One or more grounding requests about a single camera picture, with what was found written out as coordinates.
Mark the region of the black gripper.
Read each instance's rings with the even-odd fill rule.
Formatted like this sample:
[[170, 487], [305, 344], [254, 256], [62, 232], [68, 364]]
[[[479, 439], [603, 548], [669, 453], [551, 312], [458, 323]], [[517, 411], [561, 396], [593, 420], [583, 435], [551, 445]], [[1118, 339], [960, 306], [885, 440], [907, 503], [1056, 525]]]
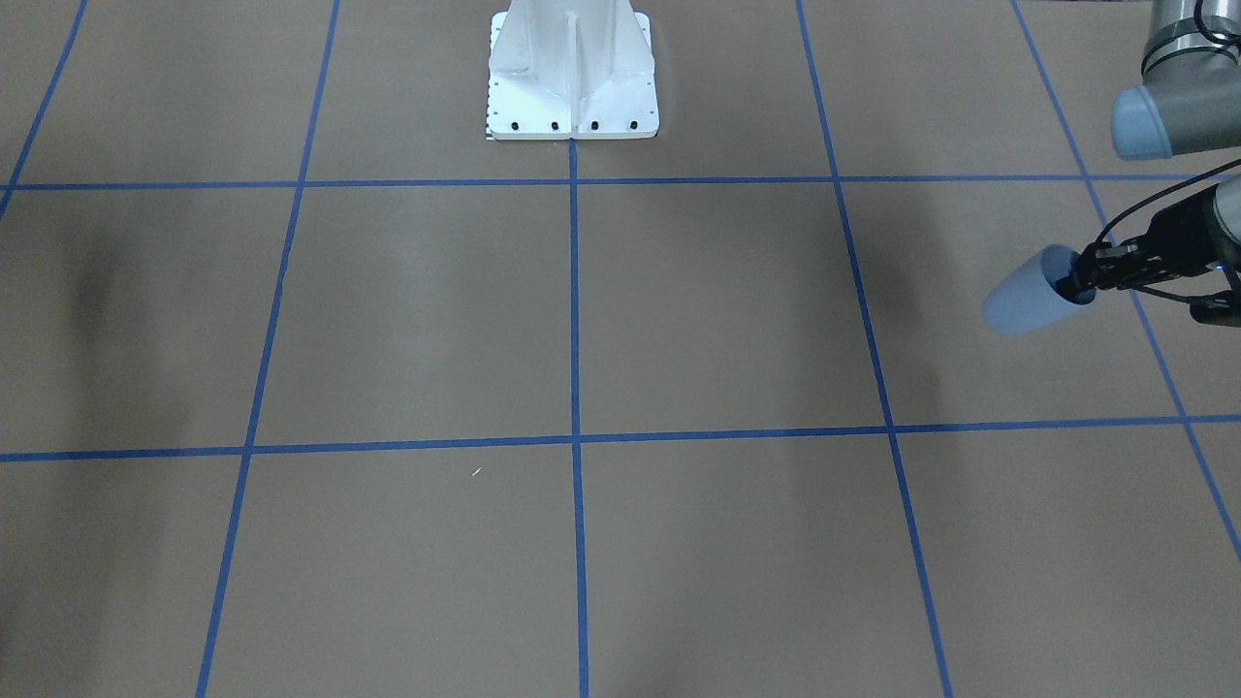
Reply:
[[1227, 262], [1219, 238], [1222, 224], [1216, 212], [1216, 190], [1205, 189], [1163, 207], [1140, 236], [1123, 243], [1090, 243], [1069, 274], [1055, 282], [1056, 296], [1064, 301], [1095, 301], [1104, 289], [1205, 274]]

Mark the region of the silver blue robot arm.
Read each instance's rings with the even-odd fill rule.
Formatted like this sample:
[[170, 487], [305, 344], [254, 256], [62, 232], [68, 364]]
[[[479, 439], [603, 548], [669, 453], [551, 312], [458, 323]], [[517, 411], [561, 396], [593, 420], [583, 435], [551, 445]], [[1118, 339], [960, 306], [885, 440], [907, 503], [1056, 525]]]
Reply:
[[[1239, 4], [1157, 1], [1142, 56], [1139, 84], [1122, 91], [1111, 114], [1116, 154], [1126, 161], [1170, 159], [1239, 147]], [[1227, 289], [1198, 298], [1224, 308], [1239, 296], [1239, 178], [1207, 185], [1154, 212], [1147, 230], [1109, 242], [1113, 225], [1069, 258], [1052, 289], [1085, 303], [1098, 289], [1157, 296], [1162, 283], [1221, 272]]]

